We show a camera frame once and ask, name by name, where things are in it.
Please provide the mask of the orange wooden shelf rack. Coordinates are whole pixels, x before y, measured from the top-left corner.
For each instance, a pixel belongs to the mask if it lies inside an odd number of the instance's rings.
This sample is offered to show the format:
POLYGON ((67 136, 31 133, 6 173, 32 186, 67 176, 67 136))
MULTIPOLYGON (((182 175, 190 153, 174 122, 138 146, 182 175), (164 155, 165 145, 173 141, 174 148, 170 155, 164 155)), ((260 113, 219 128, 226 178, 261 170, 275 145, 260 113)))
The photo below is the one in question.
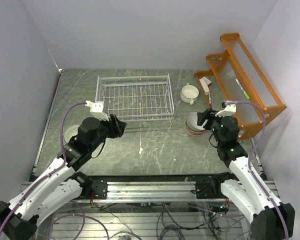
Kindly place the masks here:
POLYGON ((262 120, 269 124, 286 109, 239 33, 220 36, 225 50, 206 56, 210 69, 197 71, 194 77, 213 76, 228 101, 238 101, 234 117, 240 128, 239 139, 255 137, 262 130, 262 120), (236 83, 239 80, 250 97, 247 100, 236 83))

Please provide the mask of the aluminium mounting rail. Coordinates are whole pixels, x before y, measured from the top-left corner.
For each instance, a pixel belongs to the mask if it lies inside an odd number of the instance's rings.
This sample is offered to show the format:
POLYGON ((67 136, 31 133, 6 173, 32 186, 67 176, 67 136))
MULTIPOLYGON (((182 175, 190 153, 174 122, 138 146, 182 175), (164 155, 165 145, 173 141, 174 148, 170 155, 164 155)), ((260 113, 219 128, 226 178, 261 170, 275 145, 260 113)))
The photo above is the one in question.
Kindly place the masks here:
POLYGON ((72 199, 90 200, 99 203, 119 202, 178 202, 202 199, 224 199, 252 201, 252 197, 240 182, 230 180, 221 185, 222 193, 213 192, 206 182, 161 181, 161 182, 105 182, 97 179, 86 186, 69 179, 57 186, 38 186, 25 202, 41 204, 57 202, 64 204, 72 199))

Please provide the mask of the white wire dish rack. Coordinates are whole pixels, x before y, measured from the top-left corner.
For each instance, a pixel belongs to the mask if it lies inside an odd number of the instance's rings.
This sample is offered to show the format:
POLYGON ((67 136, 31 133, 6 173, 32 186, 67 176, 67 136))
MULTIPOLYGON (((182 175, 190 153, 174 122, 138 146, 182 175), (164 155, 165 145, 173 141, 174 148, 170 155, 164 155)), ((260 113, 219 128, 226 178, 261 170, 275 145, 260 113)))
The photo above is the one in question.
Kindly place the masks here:
POLYGON ((98 76, 95 100, 124 122, 172 121, 175 114, 169 74, 98 76))

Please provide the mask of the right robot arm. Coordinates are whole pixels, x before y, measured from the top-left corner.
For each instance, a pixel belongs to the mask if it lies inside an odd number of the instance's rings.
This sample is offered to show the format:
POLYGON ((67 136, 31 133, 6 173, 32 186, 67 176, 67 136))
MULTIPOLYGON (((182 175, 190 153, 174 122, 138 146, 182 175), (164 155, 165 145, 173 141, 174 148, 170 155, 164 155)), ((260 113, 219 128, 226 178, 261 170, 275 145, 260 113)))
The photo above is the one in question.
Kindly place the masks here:
POLYGON ((233 116, 235 111, 233 104, 221 111, 208 108, 197 113, 197 125, 211 131, 219 158, 236 176, 212 183, 210 192, 216 198, 226 196, 236 205, 249 221, 256 240, 288 240, 293 236, 295 209, 270 190, 251 164, 238 141, 240 129, 233 116))

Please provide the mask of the beige patterned bowl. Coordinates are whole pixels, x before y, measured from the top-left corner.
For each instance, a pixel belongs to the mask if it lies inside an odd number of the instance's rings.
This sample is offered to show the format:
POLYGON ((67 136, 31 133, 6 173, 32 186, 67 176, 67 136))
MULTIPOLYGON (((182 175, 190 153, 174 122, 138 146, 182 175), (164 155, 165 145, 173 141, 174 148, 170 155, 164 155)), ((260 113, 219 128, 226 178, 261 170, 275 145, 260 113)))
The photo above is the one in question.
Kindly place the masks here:
POLYGON ((202 131, 193 131, 187 125, 185 126, 185 129, 192 136, 202 136, 205 133, 205 130, 202 130, 202 131))

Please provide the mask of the green patterned bowl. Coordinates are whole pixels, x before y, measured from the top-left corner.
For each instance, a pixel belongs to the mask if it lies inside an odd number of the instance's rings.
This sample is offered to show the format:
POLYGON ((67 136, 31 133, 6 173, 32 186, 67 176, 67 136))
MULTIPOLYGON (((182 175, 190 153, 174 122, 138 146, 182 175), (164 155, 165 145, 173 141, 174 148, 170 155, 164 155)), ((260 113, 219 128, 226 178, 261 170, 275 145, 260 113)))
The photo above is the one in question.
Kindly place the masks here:
POLYGON ((74 124, 68 127, 63 133, 63 140, 68 143, 70 139, 78 134, 79 124, 74 124))

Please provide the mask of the grey blue bowl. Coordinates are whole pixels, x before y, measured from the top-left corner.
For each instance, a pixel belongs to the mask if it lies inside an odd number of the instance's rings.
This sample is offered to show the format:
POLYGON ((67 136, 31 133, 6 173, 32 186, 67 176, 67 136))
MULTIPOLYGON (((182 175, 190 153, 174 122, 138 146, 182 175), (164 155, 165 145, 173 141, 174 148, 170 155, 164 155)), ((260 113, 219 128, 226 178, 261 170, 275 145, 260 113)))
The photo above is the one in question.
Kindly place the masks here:
POLYGON ((188 113, 185 124, 193 132, 203 132, 205 130, 201 125, 198 125, 197 111, 191 111, 188 113))

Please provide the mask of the white handled bowl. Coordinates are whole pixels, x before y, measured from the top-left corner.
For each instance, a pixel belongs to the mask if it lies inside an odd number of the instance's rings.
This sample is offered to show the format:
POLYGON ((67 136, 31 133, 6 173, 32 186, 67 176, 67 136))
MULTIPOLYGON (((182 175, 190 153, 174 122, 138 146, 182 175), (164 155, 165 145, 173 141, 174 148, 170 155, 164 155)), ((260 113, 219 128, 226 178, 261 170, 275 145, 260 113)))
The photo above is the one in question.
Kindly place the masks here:
POLYGON ((199 90, 191 84, 186 84, 180 90, 180 98, 183 102, 193 105, 199 97, 199 90))

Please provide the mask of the white red small box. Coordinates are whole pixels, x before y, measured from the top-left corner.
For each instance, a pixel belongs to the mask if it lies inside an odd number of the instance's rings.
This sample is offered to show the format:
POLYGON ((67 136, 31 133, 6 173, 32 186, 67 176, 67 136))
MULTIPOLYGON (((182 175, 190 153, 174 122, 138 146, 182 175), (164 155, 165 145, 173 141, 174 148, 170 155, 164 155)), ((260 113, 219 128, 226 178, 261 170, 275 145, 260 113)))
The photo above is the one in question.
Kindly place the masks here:
POLYGON ((199 82, 202 86, 202 89, 206 95, 210 93, 209 87, 212 85, 212 82, 205 76, 199 79, 199 82))

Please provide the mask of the marker pen on shelf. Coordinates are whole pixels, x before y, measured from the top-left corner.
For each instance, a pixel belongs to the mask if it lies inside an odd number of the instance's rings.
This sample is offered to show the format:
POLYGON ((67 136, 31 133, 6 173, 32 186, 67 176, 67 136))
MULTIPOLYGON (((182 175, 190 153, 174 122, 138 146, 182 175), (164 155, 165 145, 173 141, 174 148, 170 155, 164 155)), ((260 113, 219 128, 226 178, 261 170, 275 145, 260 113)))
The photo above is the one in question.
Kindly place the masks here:
POLYGON ((239 81, 237 78, 235 79, 235 81, 236 81, 238 87, 240 88, 240 90, 243 92, 245 98, 246 98, 247 100, 250 100, 249 95, 248 95, 247 92, 245 91, 244 87, 241 85, 240 81, 239 81))

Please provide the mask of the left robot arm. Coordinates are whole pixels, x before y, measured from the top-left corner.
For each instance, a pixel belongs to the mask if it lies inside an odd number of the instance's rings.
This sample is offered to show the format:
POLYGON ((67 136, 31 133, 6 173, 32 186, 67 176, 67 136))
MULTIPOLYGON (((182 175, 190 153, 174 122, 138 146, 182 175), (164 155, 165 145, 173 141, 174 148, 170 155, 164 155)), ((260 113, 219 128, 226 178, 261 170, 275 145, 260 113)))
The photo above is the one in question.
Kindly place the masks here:
POLYGON ((0 233, 11 240, 29 240, 53 212, 67 202, 86 199, 92 180, 79 169, 104 145, 107 138, 120 138, 127 123, 114 114, 107 120, 85 118, 60 155, 18 196, 0 201, 0 233))

